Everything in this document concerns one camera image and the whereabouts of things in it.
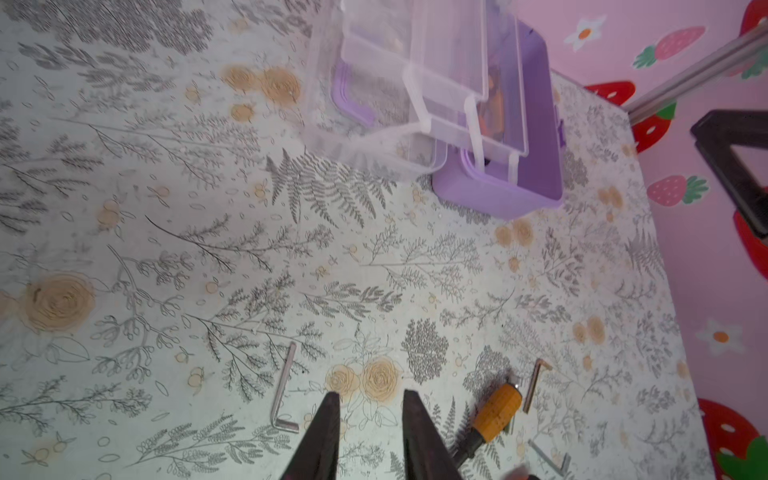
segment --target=pink strawberry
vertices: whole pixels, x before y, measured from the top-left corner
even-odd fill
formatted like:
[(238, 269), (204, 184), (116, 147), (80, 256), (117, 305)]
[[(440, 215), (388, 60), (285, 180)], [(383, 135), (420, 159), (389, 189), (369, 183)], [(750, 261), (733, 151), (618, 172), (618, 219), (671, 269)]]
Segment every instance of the pink strawberry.
[(635, 68), (650, 67), (656, 60), (667, 60), (694, 44), (696, 40), (704, 35), (706, 27), (690, 27), (682, 30), (673, 31), (665, 35), (656, 45), (651, 45), (643, 50), (634, 59), (632, 64)]
[(701, 196), (709, 190), (707, 179), (692, 175), (688, 178), (683, 175), (670, 175), (648, 187), (648, 198), (662, 207), (674, 207), (682, 200), (684, 204), (692, 204), (700, 200)]

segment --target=white floral surface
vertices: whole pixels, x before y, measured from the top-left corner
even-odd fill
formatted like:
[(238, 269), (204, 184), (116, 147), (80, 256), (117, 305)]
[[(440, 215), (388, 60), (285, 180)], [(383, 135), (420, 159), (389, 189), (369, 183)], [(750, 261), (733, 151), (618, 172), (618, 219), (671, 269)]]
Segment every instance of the white floral surface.
[(624, 113), (554, 76), (565, 206), (503, 223), (304, 151), (316, 2), (138, 4), (0, 14), (4, 478), (277, 478), (291, 341), (281, 415), (341, 392), (341, 478), (403, 478), (403, 389), (452, 444), (537, 357), (466, 478), (554, 478), (529, 439), (569, 478), (711, 477)]

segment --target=screwdriver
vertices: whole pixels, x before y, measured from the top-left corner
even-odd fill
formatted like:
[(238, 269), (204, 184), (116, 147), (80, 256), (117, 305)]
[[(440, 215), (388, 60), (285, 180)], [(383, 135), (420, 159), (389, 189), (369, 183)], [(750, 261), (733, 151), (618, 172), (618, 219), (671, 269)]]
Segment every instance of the screwdriver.
[(522, 403), (523, 395), (509, 382), (493, 392), (472, 423), (472, 429), (456, 446), (453, 454), (456, 468), (462, 466), (467, 458), (474, 457), (484, 444), (491, 443), (509, 425)]

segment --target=plastic container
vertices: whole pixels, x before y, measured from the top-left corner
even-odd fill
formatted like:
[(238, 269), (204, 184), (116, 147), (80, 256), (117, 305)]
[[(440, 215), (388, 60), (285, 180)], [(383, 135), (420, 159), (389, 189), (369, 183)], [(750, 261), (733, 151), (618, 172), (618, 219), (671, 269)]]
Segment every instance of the plastic container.
[(430, 137), (495, 161), (512, 157), (516, 164), (527, 153), (518, 61), (508, 61), (501, 72), (511, 79), (508, 84), (517, 85), (504, 97), (503, 134), (482, 136), (492, 110), (484, 107), (489, 39), (497, 50), (503, 43), (503, 51), (519, 57), (516, 24), (499, 22), (498, 7), (493, 1), (488, 5), (485, 0), (325, 2), (313, 27), (304, 82), (306, 146), (393, 180), (411, 180), (442, 166)]
[(520, 160), (518, 181), (508, 181), (508, 166), (502, 163), (491, 162), (479, 171), (472, 153), (454, 147), (448, 148), (445, 166), (432, 175), (432, 188), (442, 199), (506, 220), (542, 207), (559, 207), (563, 197), (561, 142), (547, 45), (526, 24), (519, 26), (528, 156)]

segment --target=daisy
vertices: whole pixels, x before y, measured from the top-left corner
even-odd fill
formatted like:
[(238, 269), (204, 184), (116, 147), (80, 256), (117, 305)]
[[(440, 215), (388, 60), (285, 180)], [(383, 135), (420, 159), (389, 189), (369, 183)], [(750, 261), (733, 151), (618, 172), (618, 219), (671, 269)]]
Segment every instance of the daisy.
[(576, 32), (569, 35), (565, 39), (565, 43), (572, 43), (574, 51), (577, 51), (588, 41), (597, 40), (601, 37), (600, 27), (603, 25), (606, 18), (606, 15), (596, 18), (595, 20), (586, 20), (582, 18), (578, 21)]
[(741, 326), (723, 325), (714, 319), (707, 320), (707, 326), (696, 332), (696, 338), (710, 344), (710, 353), (718, 356), (723, 352), (744, 353), (741, 343)]

